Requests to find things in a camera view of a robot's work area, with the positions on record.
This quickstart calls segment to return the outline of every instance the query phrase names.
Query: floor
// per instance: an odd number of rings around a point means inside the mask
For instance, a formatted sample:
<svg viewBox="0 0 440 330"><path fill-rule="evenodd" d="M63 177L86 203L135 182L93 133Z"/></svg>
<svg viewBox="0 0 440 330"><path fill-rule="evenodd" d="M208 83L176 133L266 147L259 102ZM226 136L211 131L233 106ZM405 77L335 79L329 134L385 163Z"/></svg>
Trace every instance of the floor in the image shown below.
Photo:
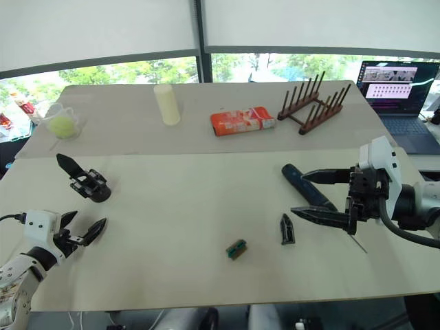
<svg viewBox="0 0 440 330"><path fill-rule="evenodd" d="M299 318L319 316L325 330L369 330L405 312L403 298L383 298L341 302L313 302L303 304L276 305L284 329L293 329ZM248 328L247 306L217 307L219 311L219 330L244 330ZM113 320L125 325L127 330L148 329L159 314L159 310L122 311L113 313ZM33 312L28 330L105 330L111 324L105 312L83 312L82 327L80 314L72 312L74 326L67 313ZM397 330L413 330L406 324Z"/></svg>

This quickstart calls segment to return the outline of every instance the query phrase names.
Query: tennis ball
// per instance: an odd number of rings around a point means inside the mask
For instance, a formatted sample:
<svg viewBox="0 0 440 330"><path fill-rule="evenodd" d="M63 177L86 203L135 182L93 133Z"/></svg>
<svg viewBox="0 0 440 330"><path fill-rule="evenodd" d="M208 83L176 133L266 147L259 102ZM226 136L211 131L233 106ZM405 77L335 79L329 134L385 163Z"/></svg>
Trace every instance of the tennis ball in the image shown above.
<svg viewBox="0 0 440 330"><path fill-rule="evenodd" d="M74 136L77 133L75 122L68 117L55 117L54 119L51 119L48 124L48 129L53 134L56 135L56 137L60 139L67 139L72 136Z"/></svg>

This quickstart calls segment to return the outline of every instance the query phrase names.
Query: gray laptop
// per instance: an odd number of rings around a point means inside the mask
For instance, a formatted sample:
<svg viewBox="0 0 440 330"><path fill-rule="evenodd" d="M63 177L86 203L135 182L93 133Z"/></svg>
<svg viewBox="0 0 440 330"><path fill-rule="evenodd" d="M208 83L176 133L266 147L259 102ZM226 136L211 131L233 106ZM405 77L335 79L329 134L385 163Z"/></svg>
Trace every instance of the gray laptop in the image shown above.
<svg viewBox="0 0 440 330"><path fill-rule="evenodd" d="M419 119L440 63L362 62L357 87L407 153L440 155L440 145Z"/></svg>

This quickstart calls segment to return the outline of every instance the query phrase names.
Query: measuring cup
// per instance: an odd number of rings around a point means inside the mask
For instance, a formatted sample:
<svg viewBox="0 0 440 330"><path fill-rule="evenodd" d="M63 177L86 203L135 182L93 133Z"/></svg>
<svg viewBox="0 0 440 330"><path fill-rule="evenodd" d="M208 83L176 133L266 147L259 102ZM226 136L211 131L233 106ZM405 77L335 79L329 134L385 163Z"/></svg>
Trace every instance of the measuring cup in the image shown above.
<svg viewBox="0 0 440 330"><path fill-rule="evenodd" d="M80 133L78 117L72 108L64 108L61 103L54 103L43 119L49 132L58 139L76 138Z"/></svg>

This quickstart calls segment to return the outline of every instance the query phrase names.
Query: tabletop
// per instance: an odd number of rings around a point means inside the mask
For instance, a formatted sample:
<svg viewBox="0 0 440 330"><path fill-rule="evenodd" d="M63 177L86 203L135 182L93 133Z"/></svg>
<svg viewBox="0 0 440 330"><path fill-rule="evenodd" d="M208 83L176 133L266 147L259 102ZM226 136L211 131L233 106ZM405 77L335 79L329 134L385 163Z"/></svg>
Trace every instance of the tabletop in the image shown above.
<svg viewBox="0 0 440 330"><path fill-rule="evenodd" d="M40 125L17 158L237 153L309 149L357 148L385 135L394 140L352 81L324 81L320 99L351 88L338 114L306 135L292 120L275 129L216 137L212 113L263 106L276 118L285 92L300 82L215 83L173 85L181 122L165 126L152 85L70 86L58 101L72 107L82 120L82 133L72 141L57 140ZM305 120L311 104L295 116Z"/></svg>
<svg viewBox="0 0 440 330"><path fill-rule="evenodd" d="M404 183L420 175L396 149ZM356 239L315 225L289 209L306 201L281 168L302 172L348 168L359 149L186 155L75 157L109 181L103 203L69 187L55 157L18 159L0 184L0 214L28 209L79 210L72 234L107 217L90 246L50 270L34 295L35 311L121 310L300 302L438 292L437 250L405 241L374 220L359 223ZM319 186L343 210L347 185ZM296 243L281 245L286 212ZM237 260L226 248L237 239L248 250ZM3 221L0 262L28 243L23 226Z"/></svg>

